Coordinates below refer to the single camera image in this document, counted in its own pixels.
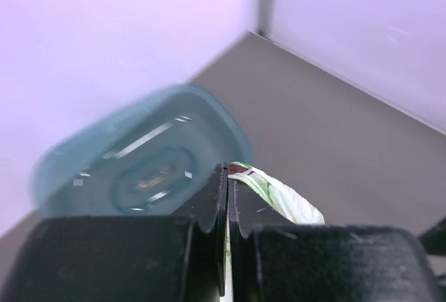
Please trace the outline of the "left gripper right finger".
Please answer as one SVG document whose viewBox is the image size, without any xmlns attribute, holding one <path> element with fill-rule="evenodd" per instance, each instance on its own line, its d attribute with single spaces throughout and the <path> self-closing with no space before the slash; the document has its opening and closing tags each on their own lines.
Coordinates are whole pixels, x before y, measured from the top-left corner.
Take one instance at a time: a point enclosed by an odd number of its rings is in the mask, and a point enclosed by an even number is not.
<svg viewBox="0 0 446 302">
<path fill-rule="evenodd" d="M 235 301 L 444 301 L 445 286 L 410 232 L 297 225 L 228 180 Z"/>
</svg>

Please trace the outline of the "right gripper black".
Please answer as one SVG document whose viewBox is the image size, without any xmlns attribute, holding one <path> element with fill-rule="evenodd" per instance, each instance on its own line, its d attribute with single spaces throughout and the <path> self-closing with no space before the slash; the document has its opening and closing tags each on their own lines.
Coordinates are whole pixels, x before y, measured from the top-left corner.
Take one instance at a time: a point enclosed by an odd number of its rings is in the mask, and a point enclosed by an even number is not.
<svg viewBox="0 0 446 302">
<path fill-rule="evenodd" d="M 445 256 L 446 255 L 446 219 L 443 218 L 432 228 L 419 236 L 419 241 L 423 245 L 428 255 Z"/>
</svg>

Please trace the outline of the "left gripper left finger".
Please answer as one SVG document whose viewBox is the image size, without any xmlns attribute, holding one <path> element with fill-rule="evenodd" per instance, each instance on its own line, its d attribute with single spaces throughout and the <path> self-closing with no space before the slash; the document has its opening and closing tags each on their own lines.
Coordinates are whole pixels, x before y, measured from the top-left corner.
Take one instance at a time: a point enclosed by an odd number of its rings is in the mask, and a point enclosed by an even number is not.
<svg viewBox="0 0 446 302">
<path fill-rule="evenodd" d="M 228 167 L 167 216 L 84 216 L 38 223 L 2 301 L 218 301 L 225 294 Z"/>
</svg>

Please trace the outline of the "light green plastic bag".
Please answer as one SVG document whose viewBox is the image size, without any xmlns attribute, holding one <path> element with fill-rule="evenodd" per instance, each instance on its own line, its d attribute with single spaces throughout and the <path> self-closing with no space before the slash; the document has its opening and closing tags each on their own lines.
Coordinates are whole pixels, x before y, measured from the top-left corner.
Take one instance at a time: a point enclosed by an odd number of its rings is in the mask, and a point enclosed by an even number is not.
<svg viewBox="0 0 446 302">
<path fill-rule="evenodd" d="M 323 214 L 307 199 L 278 179 L 247 163 L 232 162 L 228 175 L 233 181 L 248 186 L 250 193 L 257 195 L 266 206 L 296 225 L 324 225 Z"/>
</svg>

